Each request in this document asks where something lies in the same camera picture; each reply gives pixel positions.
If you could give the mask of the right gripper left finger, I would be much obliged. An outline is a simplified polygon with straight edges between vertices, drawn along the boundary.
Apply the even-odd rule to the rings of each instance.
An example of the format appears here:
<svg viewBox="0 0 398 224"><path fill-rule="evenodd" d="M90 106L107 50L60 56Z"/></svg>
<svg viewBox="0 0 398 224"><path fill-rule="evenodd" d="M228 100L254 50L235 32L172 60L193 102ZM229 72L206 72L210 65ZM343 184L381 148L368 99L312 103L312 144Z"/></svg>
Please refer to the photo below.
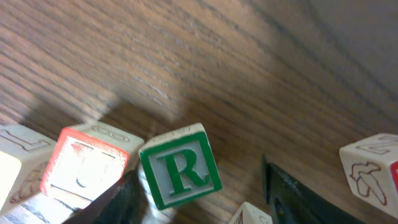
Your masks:
<svg viewBox="0 0 398 224"><path fill-rule="evenodd" d="M96 200L73 214L63 224L139 223L139 199L138 174L136 170L130 170Z"/></svg>

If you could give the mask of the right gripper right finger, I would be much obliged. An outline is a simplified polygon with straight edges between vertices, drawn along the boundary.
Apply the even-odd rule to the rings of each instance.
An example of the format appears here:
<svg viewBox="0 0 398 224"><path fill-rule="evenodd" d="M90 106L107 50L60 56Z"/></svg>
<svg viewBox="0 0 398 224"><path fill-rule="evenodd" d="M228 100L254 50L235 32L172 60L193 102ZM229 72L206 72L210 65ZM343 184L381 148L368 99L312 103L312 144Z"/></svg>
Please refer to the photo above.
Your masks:
<svg viewBox="0 0 398 224"><path fill-rule="evenodd" d="M325 200L279 166L262 158L262 188L278 224L363 224Z"/></svg>

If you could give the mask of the green R block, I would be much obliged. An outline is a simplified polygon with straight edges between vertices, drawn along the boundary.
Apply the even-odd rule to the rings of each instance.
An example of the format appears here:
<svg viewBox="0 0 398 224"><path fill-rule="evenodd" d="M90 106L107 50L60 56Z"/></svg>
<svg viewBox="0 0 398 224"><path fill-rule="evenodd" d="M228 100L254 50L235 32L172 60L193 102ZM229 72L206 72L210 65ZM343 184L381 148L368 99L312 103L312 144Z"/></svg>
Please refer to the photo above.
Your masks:
<svg viewBox="0 0 398 224"><path fill-rule="evenodd" d="M191 202L223 188L201 123L150 139L138 155L158 210Z"/></svg>

